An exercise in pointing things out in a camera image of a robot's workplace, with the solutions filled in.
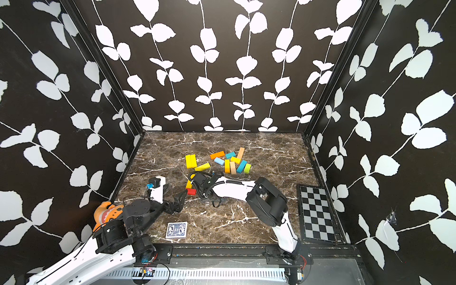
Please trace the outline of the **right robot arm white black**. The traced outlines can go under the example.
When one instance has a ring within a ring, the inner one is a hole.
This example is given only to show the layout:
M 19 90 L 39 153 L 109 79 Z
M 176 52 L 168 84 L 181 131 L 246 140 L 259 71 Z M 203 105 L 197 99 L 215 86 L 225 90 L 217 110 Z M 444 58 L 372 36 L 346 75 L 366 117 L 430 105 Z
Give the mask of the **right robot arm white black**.
M 242 181 L 229 179 L 220 172 L 195 171 L 188 175 L 188 180 L 200 198 L 212 203 L 223 198 L 248 203 L 258 219 L 273 229 L 279 255 L 289 261 L 297 259 L 300 242 L 289 219 L 287 198 L 268 179 Z

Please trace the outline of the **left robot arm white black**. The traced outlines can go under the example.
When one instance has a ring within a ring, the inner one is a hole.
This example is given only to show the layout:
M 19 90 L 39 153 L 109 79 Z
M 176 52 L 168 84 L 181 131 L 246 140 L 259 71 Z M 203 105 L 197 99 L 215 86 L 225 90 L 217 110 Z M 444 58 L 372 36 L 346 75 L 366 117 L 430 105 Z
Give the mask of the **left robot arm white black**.
M 162 213 L 182 211 L 187 196 L 182 191 L 173 201 L 159 203 L 138 199 L 122 213 L 96 227 L 89 240 L 53 266 L 28 277 L 28 285 L 89 285 L 132 264 L 152 264 L 159 253 L 147 235 Z

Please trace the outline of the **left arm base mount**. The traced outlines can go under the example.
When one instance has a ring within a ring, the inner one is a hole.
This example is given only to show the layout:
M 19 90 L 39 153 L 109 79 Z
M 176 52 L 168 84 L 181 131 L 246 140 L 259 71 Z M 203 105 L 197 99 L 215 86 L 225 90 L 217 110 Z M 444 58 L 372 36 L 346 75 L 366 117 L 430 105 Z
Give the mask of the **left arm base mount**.
M 170 264 L 173 253 L 171 244 L 155 244 L 151 249 L 146 250 L 140 261 L 144 265 Z

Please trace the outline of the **yellow long block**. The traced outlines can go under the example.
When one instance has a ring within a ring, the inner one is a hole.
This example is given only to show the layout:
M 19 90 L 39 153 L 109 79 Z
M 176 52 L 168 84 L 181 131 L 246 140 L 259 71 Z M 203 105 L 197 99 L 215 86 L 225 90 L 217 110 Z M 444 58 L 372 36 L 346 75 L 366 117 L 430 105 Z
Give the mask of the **yellow long block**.
M 195 176 L 195 174 L 191 174 L 190 175 L 190 178 L 192 179 L 193 177 Z M 192 186 L 192 180 L 187 180 L 187 183 L 186 183 L 186 189 L 193 189 L 194 187 Z

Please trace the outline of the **yellow-green long block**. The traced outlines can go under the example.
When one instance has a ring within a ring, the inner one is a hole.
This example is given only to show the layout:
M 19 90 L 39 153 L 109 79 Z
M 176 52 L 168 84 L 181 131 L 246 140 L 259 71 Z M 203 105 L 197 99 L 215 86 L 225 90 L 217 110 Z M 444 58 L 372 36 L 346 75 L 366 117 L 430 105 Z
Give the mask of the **yellow-green long block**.
M 197 166 L 194 170 L 195 171 L 205 171 L 205 170 L 209 169 L 210 167 L 211 167 L 211 165 L 209 163 L 205 163 L 203 165 Z

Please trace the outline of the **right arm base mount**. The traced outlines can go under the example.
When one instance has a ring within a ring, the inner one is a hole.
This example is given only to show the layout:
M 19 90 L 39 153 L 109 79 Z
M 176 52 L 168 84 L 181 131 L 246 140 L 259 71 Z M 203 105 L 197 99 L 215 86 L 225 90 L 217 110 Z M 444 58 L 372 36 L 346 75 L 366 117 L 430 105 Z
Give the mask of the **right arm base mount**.
M 267 245 L 263 256 L 267 264 L 282 267 L 304 267 L 314 263 L 309 247 L 300 243 L 292 253 L 282 250 L 278 245 Z

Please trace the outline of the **red block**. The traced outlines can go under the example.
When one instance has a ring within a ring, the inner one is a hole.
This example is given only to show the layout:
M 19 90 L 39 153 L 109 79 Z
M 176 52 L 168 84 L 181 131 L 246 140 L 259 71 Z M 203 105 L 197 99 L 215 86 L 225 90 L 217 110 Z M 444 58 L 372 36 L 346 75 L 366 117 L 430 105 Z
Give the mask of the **red block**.
M 195 196 L 197 194 L 197 190 L 196 189 L 187 188 L 186 190 L 187 190 L 187 194 L 188 195 Z

